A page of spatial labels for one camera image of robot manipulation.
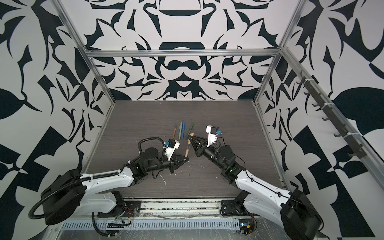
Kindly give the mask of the dark green pen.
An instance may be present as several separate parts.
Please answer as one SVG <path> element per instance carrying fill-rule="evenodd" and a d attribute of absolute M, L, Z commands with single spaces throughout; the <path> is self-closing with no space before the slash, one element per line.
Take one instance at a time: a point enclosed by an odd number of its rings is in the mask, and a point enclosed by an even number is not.
<path fill-rule="evenodd" d="M 192 134 L 194 125 L 195 125 L 195 123 L 191 123 L 191 125 L 190 125 L 190 127 L 189 127 L 189 130 L 188 130 L 187 138 Z"/>

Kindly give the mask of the blue pen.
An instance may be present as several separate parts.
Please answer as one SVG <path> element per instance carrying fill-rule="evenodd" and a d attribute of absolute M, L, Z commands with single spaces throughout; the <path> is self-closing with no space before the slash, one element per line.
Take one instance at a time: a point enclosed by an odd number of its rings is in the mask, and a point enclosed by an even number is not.
<path fill-rule="evenodd" d="M 185 125 L 186 125 L 186 123 L 182 122 L 182 131 L 181 131 L 181 139 L 182 140 L 184 139 L 184 135 L 185 135 Z"/>

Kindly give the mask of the light green pen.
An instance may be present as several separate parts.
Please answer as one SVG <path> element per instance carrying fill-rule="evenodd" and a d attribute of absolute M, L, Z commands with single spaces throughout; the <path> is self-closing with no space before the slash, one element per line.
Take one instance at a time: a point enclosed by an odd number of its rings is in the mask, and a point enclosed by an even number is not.
<path fill-rule="evenodd" d="M 179 124 L 179 140 L 182 139 L 182 131 L 183 131 L 183 122 Z"/>

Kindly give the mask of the tan pen cap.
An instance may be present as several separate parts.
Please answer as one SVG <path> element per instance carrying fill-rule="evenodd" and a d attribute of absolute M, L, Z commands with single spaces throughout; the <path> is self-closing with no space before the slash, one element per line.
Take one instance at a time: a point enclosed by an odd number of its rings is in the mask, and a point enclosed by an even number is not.
<path fill-rule="evenodd" d="M 188 144 L 190 145 L 191 144 L 191 137 L 193 137 L 194 136 L 194 133 L 190 133 L 189 135 L 188 135 Z"/>

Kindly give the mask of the tan pen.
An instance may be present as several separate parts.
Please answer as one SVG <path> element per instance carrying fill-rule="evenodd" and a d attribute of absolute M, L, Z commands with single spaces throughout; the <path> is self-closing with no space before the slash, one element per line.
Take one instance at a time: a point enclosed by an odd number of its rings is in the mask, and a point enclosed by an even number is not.
<path fill-rule="evenodd" d="M 188 144 L 188 145 L 187 145 L 186 152 L 185 152 L 185 157 L 188 157 L 188 155 L 189 155 L 189 151 L 190 151 L 190 147 L 191 147 L 191 144 Z"/>

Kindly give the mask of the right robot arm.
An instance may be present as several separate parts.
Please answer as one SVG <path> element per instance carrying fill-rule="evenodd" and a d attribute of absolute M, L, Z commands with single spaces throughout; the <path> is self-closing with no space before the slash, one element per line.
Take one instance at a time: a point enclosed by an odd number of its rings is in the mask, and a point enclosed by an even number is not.
<path fill-rule="evenodd" d="M 324 221 L 308 197 L 298 189 L 290 192 L 253 175 L 230 145 L 216 146 L 207 138 L 190 136 L 197 157 L 204 156 L 222 171 L 223 178 L 241 190 L 240 205 L 250 215 L 279 225 L 292 240 L 313 240 Z"/>

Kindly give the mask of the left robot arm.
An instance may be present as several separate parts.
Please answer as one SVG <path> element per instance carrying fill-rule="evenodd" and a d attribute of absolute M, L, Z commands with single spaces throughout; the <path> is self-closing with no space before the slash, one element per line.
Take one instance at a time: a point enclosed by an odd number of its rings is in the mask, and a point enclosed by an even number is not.
<path fill-rule="evenodd" d="M 128 207 L 119 189 L 142 183 L 149 173 L 153 179 L 164 170 L 173 174 L 189 161 L 189 157 L 175 153 L 179 146 L 174 139 L 150 137 L 138 142 L 139 155 L 118 170 L 96 174 L 69 170 L 41 193 L 28 217 L 44 219 L 48 226 L 87 214 L 120 218 Z"/>

